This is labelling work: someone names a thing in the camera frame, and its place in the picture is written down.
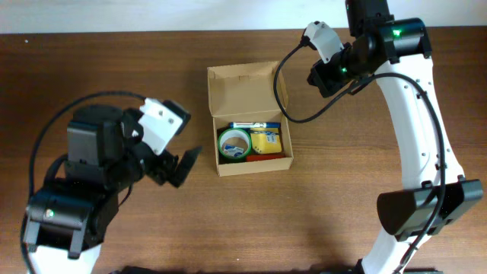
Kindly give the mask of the small blue white box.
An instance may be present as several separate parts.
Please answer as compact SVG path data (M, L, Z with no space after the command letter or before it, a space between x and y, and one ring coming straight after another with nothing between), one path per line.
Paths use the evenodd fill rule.
M223 148L223 154L228 158L240 158L243 156L244 152L245 150L243 148L233 145L226 145Z

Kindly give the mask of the green tape roll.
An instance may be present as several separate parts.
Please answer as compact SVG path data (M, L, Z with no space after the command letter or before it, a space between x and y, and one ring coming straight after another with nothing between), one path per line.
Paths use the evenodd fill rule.
M243 153L243 156L240 158L228 158L223 154L223 148L226 145L241 147L245 150L245 152ZM220 154L228 161L231 162L245 161L246 156L248 156L252 150L252 142L251 142L250 134L243 129L226 129L218 137L218 150Z

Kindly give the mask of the blue white marker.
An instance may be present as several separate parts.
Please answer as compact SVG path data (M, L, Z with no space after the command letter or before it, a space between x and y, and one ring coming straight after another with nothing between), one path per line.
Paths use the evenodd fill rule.
M253 128L270 128L270 129L278 129L281 127L281 123L271 123L271 122L231 122L229 123L231 128L235 129L253 129Z

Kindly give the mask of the red utility knife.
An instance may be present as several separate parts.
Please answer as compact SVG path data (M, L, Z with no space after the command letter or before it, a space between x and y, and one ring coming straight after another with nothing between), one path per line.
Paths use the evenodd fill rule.
M246 156L246 162L268 161L268 160L274 160L274 159L279 159L284 157L285 157L284 154L248 155Z

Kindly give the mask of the blue ballpoint pen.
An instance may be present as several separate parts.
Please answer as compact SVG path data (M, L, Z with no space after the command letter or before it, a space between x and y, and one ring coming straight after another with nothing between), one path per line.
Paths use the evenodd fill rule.
M251 134L265 134L265 135L279 135L279 130L277 132L275 132L275 131L272 131L272 130L264 130L264 129L258 130L258 129L254 129L254 130L250 130L250 133Z

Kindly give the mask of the yellow sticky note pad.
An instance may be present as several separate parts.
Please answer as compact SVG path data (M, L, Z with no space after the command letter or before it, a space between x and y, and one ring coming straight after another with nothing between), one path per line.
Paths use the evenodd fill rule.
M272 130L277 132L278 129L265 128L264 130ZM282 152L281 137L279 135L265 135L265 134L251 134L251 142L253 150L259 155L276 154Z

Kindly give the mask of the brown cardboard box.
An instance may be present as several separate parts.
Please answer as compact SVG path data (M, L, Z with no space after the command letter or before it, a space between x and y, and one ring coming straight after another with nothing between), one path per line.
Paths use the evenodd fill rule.
M274 77L278 78L277 92L282 105L288 103L283 75L276 74L278 62L255 62L207 68L208 107L212 115L215 162L221 177L287 170L294 160L287 118L282 114L273 91ZM223 156L219 136L236 123L279 123L280 158L251 161L232 161Z

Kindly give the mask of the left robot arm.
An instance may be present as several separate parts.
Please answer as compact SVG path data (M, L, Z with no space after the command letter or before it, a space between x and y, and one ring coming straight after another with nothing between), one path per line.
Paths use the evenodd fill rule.
M200 147L172 155L166 147L191 115L172 100L146 98L139 108L103 104L77 109L67 127L68 151L49 167L29 199L21 250L29 273L89 273L100 255L122 191L148 177L178 188Z

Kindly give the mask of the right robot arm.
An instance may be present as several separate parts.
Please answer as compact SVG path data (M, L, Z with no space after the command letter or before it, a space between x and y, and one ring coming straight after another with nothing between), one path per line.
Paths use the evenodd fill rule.
M403 187L378 196L381 230L354 272L401 273L424 242L482 199L482 184L465 177L450 146L423 21L397 20L385 1L345 6L352 43L319 21L303 32L303 43L320 54L308 82L331 100L371 82L381 89L399 146Z

